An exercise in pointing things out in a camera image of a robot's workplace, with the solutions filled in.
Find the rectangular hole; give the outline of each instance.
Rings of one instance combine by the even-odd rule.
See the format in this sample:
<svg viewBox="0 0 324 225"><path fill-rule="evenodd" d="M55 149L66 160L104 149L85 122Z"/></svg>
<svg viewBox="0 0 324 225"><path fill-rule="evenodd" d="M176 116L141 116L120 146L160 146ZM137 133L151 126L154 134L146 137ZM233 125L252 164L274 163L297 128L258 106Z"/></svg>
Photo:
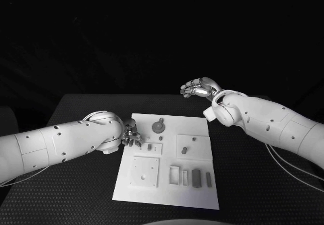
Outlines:
<svg viewBox="0 0 324 225"><path fill-rule="evenodd" d="M187 171L183 170L183 186L187 186Z"/></svg>
<svg viewBox="0 0 324 225"><path fill-rule="evenodd" d="M170 184L179 185L179 167L170 166Z"/></svg>

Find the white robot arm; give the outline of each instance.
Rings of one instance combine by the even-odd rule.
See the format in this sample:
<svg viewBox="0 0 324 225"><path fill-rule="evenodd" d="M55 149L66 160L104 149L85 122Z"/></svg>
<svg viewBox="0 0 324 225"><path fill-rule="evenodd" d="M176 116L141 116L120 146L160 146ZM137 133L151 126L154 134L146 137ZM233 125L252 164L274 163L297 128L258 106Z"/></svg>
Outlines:
<svg viewBox="0 0 324 225"><path fill-rule="evenodd" d="M192 80L180 93L206 97L212 106L203 114L225 126L242 127L245 133L261 142L285 149L314 162L324 169L324 125L295 111L258 97L220 89L208 77Z"/></svg>
<svg viewBox="0 0 324 225"><path fill-rule="evenodd" d="M121 121L107 111L79 120L0 137L0 184L17 176L65 162L94 150L110 154L118 145L141 146L136 120Z"/></svg>

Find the dark wall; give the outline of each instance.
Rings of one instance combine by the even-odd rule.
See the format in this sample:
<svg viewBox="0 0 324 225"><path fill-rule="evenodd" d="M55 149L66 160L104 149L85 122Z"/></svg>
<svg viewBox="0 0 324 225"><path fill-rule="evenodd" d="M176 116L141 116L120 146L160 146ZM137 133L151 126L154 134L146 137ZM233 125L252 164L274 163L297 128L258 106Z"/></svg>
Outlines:
<svg viewBox="0 0 324 225"><path fill-rule="evenodd" d="M22 130L46 125L66 93L179 94L203 76L323 120L318 6L206 5L146 13L127 7L84 14L32 12L29 4L7 2L0 22L0 103Z"/></svg>

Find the black table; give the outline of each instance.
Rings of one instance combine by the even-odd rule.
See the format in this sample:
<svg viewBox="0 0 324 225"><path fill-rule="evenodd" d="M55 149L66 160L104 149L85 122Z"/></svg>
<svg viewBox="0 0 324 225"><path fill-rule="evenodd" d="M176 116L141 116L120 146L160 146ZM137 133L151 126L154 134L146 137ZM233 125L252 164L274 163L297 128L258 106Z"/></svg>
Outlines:
<svg viewBox="0 0 324 225"><path fill-rule="evenodd" d="M65 95L49 126L81 120L91 112L203 117L210 102L182 95ZM140 225L197 218L233 224L324 224L324 193L297 181L275 164L264 143L242 128L209 123L220 210L112 201L124 147L110 155L95 151L51 166L12 187L0 208L2 224ZM282 157L313 171L311 164L288 151ZM288 170L321 188L317 179ZM35 172L23 175L28 178Z"/></svg>

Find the robot forearm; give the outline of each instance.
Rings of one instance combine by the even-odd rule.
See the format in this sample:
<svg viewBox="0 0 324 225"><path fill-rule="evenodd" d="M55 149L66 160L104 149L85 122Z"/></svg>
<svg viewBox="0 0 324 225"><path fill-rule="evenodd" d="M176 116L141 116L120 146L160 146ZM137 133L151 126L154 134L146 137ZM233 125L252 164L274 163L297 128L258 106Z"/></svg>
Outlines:
<svg viewBox="0 0 324 225"><path fill-rule="evenodd" d="M94 150L118 150L124 123L111 112L94 121L75 121L0 137L0 183L65 162Z"/></svg>
<svg viewBox="0 0 324 225"><path fill-rule="evenodd" d="M313 161L324 168L324 125L295 111L258 97L232 92L205 111L209 121L215 118L226 126L242 127L261 142L280 147Z"/></svg>

